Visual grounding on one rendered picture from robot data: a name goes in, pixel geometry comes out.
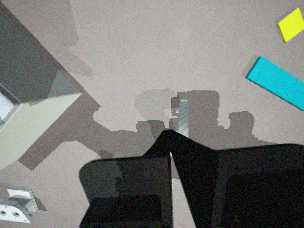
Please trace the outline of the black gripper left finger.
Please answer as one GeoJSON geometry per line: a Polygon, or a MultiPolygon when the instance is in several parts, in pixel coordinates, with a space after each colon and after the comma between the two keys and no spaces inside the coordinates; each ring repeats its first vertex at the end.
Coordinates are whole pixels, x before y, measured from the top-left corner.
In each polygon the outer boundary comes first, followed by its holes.
{"type": "Polygon", "coordinates": [[[168,130],[162,131],[143,156],[91,160],[80,168],[78,177],[89,205],[97,197],[159,196],[163,226],[173,228],[168,130]]]}

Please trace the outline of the cyan flat bar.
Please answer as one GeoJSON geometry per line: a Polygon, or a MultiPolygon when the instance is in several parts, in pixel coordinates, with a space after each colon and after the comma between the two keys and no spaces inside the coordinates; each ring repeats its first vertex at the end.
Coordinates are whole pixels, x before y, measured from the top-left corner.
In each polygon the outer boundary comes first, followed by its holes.
{"type": "Polygon", "coordinates": [[[289,75],[264,57],[255,60],[245,78],[304,111],[304,82],[289,75]]]}

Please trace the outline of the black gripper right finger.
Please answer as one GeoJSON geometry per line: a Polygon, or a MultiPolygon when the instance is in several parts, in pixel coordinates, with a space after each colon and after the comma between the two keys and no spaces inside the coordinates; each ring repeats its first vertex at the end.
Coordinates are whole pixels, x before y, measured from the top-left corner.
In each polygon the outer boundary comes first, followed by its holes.
{"type": "Polygon", "coordinates": [[[212,150],[172,130],[170,151],[196,228],[220,228],[227,180],[248,173],[304,171],[304,146],[274,144],[212,150]]]}

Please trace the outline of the yellow flat plate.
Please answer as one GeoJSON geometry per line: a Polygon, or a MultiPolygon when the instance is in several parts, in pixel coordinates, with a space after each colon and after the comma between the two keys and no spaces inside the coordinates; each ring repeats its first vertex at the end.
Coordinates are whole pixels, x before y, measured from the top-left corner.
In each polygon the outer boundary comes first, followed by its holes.
{"type": "Polygon", "coordinates": [[[276,24],[283,43],[293,38],[304,29],[304,21],[300,9],[294,9],[289,15],[276,24]]]}

